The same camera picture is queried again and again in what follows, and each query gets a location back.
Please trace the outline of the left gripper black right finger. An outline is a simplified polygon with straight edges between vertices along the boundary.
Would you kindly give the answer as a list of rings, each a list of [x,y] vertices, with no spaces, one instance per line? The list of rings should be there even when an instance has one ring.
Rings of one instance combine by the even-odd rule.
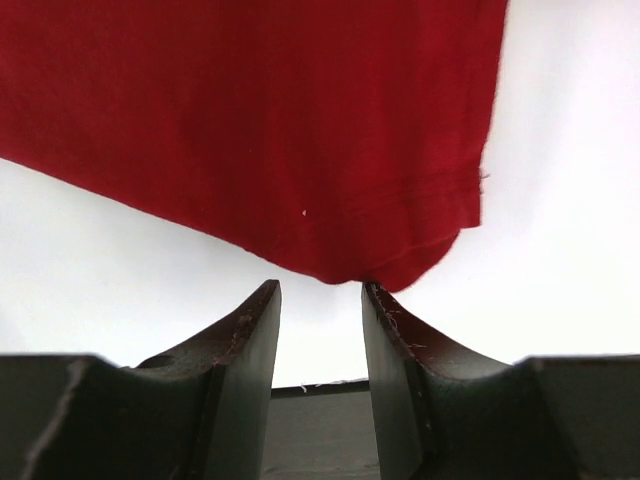
[[[637,356],[508,365],[447,337],[381,286],[362,289],[385,479],[635,479]]]

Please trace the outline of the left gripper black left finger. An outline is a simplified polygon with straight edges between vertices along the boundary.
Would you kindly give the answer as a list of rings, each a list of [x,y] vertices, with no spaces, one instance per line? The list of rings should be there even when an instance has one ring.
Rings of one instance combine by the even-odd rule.
[[[256,479],[280,324],[264,282],[135,368],[92,355],[1,359],[5,479]]]

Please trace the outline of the red t shirt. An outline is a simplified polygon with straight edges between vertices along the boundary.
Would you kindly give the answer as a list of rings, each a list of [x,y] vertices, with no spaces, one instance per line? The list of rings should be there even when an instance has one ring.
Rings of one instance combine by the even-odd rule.
[[[5,1],[1,155],[328,284],[481,217],[507,5]]]

